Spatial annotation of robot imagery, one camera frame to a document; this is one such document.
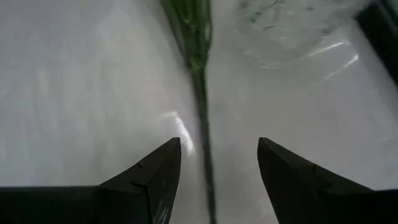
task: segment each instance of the white surface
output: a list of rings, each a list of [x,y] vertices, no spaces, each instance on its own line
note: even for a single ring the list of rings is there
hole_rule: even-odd
[[[397,88],[356,24],[298,62],[264,69],[230,37],[230,4],[215,4],[224,14],[215,14],[208,69],[220,224],[277,223],[257,163],[260,136],[372,189],[397,188]]]
[[[354,25],[264,70],[213,1],[208,68],[218,220],[276,223],[256,158],[269,137],[374,189],[398,187],[397,90]],[[0,185],[99,184],[183,141],[171,223],[208,223],[188,76],[156,1],[0,3]]]

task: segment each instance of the black object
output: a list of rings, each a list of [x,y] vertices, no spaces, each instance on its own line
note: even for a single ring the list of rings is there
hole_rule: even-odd
[[[168,223],[180,165],[173,138],[99,186],[0,188],[0,223]]]
[[[398,84],[398,12],[392,1],[374,1],[356,20],[391,77]]]
[[[257,156],[280,224],[398,223],[398,190],[373,191],[267,138]]]

